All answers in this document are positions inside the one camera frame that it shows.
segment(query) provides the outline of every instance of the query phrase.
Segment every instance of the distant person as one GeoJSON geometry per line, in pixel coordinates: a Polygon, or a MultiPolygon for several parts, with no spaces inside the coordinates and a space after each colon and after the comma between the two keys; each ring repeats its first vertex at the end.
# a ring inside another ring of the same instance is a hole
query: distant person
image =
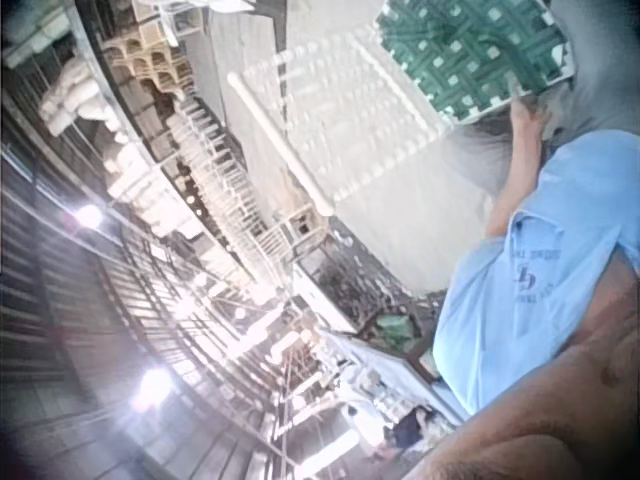
{"type": "Polygon", "coordinates": [[[374,458],[391,459],[416,445],[426,438],[428,425],[436,416],[435,410],[417,406],[402,417],[393,428],[385,427],[385,441],[376,449],[374,458]]]}

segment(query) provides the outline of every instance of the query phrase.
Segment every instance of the dark clothing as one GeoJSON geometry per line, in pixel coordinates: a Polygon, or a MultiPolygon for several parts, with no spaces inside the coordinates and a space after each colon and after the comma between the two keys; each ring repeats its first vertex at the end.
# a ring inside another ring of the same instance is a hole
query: dark clothing
{"type": "Polygon", "coordinates": [[[404,416],[391,431],[394,447],[401,450],[411,448],[413,445],[422,440],[422,433],[420,432],[420,424],[416,414],[419,410],[426,413],[425,420],[429,422],[434,416],[435,412],[427,410],[424,407],[416,407],[411,410],[406,416],[404,416]]]}

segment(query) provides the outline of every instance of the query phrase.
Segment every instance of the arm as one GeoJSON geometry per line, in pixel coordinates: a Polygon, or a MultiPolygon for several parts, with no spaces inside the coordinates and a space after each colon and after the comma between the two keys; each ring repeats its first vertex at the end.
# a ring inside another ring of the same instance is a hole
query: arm
{"type": "Polygon", "coordinates": [[[633,454],[640,433],[639,287],[601,312],[601,330],[524,377],[445,440],[422,478],[485,478],[484,472],[522,480],[619,478],[607,472],[633,454]]]}
{"type": "Polygon", "coordinates": [[[511,167],[507,184],[498,197],[487,223],[486,237],[506,235],[511,215],[536,188],[545,122],[545,115],[531,112],[520,98],[514,98],[511,103],[513,125],[511,167]]]}

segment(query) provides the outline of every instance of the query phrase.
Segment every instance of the person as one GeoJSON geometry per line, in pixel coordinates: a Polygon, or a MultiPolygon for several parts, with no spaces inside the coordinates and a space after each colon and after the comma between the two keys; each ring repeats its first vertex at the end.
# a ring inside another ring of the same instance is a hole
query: person
{"type": "Polygon", "coordinates": [[[428,424],[436,415],[434,410],[418,405],[402,417],[393,428],[384,427],[385,441],[376,449],[374,458],[390,459],[413,447],[426,437],[428,424]]]}
{"type": "Polygon", "coordinates": [[[640,271],[640,41],[630,0],[552,0],[576,75],[559,146],[545,112],[511,106],[513,157],[486,239],[458,265],[434,339],[438,370],[475,414],[604,327],[640,271]]]}
{"type": "Polygon", "coordinates": [[[640,478],[640,285],[597,329],[447,437],[415,478],[640,478]]]}

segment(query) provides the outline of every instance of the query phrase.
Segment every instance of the skin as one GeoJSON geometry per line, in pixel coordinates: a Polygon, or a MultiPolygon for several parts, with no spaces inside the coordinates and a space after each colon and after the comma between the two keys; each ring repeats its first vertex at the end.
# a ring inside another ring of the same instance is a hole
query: skin
{"type": "MultiPolygon", "coordinates": [[[[488,236],[506,234],[511,215],[535,189],[540,169],[545,117],[517,99],[511,118],[512,167],[488,236]]],[[[585,318],[556,359],[443,442],[427,458],[422,478],[624,478],[610,473],[616,463],[634,450],[640,462],[639,296],[635,272],[615,252],[585,318]]]]}
{"type": "Polygon", "coordinates": [[[636,284],[600,313],[601,329],[451,435],[422,478],[621,478],[608,472],[634,449],[640,458],[638,294],[636,284]]]}

